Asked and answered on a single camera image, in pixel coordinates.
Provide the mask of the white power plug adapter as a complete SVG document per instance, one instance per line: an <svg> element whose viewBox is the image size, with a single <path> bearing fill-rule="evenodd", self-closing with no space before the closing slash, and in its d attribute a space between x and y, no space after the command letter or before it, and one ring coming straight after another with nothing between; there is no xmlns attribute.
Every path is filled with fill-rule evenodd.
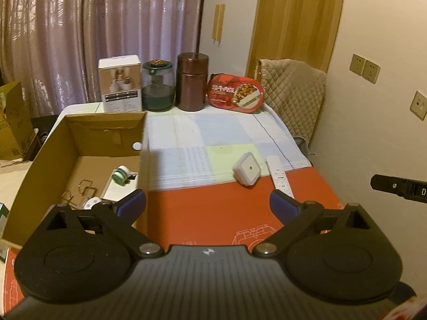
<svg viewBox="0 0 427 320"><path fill-rule="evenodd" d="M92 207L96 204L102 203L102 199L99 197L92 197L90 199L88 199L84 205L83 205L83 209L84 210L91 210Z"/></svg>

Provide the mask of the small white striped jar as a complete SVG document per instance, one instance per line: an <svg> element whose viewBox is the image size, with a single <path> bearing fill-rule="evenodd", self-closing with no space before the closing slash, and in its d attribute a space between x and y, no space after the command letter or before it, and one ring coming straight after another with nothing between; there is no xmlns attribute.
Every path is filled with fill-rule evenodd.
<svg viewBox="0 0 427 320"><path fill-rule="evenodd" d="M113 173L112 180L114 183L124 186L130 177L133 176L133 172L129 170L125 165L120 165Z"/></svg>

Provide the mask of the metal wire clip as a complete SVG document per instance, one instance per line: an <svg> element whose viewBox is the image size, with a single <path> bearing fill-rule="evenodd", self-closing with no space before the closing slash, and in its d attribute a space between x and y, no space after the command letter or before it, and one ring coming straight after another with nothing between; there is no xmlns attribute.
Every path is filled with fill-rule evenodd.
<svg viewBox="0 0 427 320"><path fill-rule="evenodd" d="M86 202L98 193L98 189L93 185L93 181L83 179L77 185L77 190L72 192L67 189L62 194L61 203L69 205L77 210L82 210Z"/></svg>

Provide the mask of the white oval remote control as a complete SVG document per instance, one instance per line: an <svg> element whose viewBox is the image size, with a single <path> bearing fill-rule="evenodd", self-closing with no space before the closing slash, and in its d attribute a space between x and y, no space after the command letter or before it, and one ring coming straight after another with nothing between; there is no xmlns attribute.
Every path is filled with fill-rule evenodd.
<svg viewBox="0 0 427 320"><path fill-rule="evenodd" d="M132 173L123 185L119 185L112 176L110 176L99 197L108 201L118 202L137 189L137 180L137 173Z"/></svg>

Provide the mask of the long white remote control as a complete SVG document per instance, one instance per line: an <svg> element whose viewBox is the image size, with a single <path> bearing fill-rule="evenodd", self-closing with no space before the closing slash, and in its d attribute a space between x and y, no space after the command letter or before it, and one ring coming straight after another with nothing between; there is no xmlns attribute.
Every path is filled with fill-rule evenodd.
<svg viewBox="0 0 427 320"><path fill-rule="evenodd" d="M284 192L286 195L294 199L293 191L279 157L276 155L267 156L266 165L275 189Z"/></svg>

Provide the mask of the brown cardboard box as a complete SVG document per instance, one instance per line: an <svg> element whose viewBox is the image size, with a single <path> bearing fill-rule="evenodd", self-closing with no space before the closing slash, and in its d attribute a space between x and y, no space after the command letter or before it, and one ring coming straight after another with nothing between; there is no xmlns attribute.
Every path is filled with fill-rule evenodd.
<svg viewBox="0 0 427 320"><path fill-rule="evenodd" d="M20 182L1 241L21 249L63 194L79 203L82 181L102 192L120 165L137 172L137 187L147 192L149 158L146 113L64 116Z"/></svg>

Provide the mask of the square white lidded container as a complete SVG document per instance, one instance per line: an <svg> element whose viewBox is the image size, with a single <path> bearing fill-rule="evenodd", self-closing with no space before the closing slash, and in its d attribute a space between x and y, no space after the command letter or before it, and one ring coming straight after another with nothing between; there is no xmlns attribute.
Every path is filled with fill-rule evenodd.
<svg viewBox="0 0 427 320"><path fill-rule="evenodd" d="M243 186L253 186L260 178L261 168L253 153L242 155L232 167L236 180Z"/></svg>

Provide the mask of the checked pastel tablecloth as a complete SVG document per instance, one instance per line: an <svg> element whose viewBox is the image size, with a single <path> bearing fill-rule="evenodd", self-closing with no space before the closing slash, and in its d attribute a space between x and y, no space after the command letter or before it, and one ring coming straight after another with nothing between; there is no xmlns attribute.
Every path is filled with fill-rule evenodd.
<svg viewBox="0 0 427 320"><path fill-rule="evenodd" d="M64 116L93 113L104 112L95 103L69 106L57 125ZM147 192L233 182L232 167L248 152L255 156L262 175L268 175L267 156L278 156L285 170L310 164L284 123L267 105L255 113L213 106L196 112L172 108L143 113L148 117L150 152Z"/></svg>

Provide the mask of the beige quilted chair cover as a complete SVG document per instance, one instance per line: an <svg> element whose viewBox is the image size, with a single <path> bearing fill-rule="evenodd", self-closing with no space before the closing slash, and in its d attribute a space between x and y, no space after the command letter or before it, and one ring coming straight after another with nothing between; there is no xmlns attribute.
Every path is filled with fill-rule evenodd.
<svg viewBox="0 0 427 320"><path fill-rule="evenodd" d="M260 59L255 80L264 89L266 104L291 135L309 144L326 93L326 73L294 59Z"/></svg>

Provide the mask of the yellow cardboard box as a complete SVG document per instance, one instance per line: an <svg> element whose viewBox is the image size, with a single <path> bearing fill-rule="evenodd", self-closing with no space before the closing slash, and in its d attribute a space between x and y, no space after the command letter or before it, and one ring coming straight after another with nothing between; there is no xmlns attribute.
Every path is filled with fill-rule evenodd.
<svg viewBox="0 0 427 320"><path fill-rule="evenodd" d="M21 83L1 86L1 160L15 160L27 153L35 131L22 97Z"/></svg>

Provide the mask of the red instant rice bowl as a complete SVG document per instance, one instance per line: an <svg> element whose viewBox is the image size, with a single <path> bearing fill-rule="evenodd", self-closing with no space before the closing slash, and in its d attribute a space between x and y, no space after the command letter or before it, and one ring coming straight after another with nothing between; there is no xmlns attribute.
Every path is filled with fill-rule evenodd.
<svg viewBox="0 0 427 320"><path fill-rule="evenodd" d="M215 74L208 83L209 103L239 113L253 113L264 101L264 89L252 78L234 74Z"/></svg>

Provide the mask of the green glass jar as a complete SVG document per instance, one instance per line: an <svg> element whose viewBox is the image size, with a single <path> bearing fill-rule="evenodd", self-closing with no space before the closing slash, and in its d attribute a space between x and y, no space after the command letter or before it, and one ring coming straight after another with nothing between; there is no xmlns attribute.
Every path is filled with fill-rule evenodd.
<svg viewBox="0 0 427 320"><path fill-rule="evenodd" d="M175 99L175 72L172 62L162 59L145 62L141 85L144 110L169 110Z"/></svg>

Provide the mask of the white product carton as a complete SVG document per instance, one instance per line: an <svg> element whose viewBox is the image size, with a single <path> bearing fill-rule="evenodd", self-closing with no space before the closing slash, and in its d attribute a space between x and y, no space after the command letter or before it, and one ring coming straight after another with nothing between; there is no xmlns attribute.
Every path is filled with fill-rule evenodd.
<svg viewBox="0 0 427 320"><path fill-rule="evenodd" d="M101 98L106 113L142 111L141 62L138 55L98 61Z"/></svg>

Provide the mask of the brown cylindrical canister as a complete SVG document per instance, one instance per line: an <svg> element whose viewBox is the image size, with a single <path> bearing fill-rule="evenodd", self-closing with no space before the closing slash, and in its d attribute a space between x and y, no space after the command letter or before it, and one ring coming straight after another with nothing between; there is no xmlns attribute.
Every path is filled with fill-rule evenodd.
<svg viewBox="0 0 427 320"><path fill-rule="evenodd" d="M205 106L209 57L185 52L177 56L176 106L183 111L199 111Z"/></svg>

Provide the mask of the pink curtain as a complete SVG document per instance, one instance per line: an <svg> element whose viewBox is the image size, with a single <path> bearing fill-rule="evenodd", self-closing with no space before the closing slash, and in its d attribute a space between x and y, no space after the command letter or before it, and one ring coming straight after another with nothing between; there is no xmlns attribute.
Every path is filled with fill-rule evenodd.
<svg viewBox="0 0 427 320"><path fill-rule="evenodd" d="M1 82L33 117L101 99L98 62L196 51L202 0L1 0Z"/></svg>

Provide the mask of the wooden door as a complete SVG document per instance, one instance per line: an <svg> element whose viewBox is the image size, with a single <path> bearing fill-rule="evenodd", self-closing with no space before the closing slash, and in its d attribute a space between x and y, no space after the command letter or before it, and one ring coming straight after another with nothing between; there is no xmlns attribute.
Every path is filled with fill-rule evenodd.
<svg viewBox="0 0 427 320"><path fill-rule="evenodd" d="M258 0L245 74L260 59L295 59L327 72L344 0Z"/></svg>

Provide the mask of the wall power socket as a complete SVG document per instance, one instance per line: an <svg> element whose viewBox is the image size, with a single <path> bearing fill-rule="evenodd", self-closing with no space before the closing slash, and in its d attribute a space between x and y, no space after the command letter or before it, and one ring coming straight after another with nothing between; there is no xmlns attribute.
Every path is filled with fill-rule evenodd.
<svg viewBox="0 0 427 320"><path fill-rule="evenodd" d="M413 101L410 104L410 111L423 121L427 113L427 97L416 91Z"/></svg>

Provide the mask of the double wall socket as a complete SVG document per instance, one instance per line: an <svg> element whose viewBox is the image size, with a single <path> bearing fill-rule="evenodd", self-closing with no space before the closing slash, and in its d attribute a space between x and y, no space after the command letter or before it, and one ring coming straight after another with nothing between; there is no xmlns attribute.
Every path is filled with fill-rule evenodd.
<svg viewBox="0 0 427 320"><path fill-rule="evenodd" d="M362 56L353 54L350 62L350 71L361 76L372 84L377 82L381 67L372 61L366 60Z"/></svg>

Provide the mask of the wooden wall strips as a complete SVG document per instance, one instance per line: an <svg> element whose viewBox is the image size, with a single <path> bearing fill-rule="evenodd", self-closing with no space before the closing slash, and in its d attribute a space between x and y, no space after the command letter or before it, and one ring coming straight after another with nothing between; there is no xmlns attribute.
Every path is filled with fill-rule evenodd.
<svg viewBox="0 0 427 320"><path fill-rule="evenodd" d="M214 9L211 38L218 43L222 41L225 8L225 4L216 4Z"/></svg>

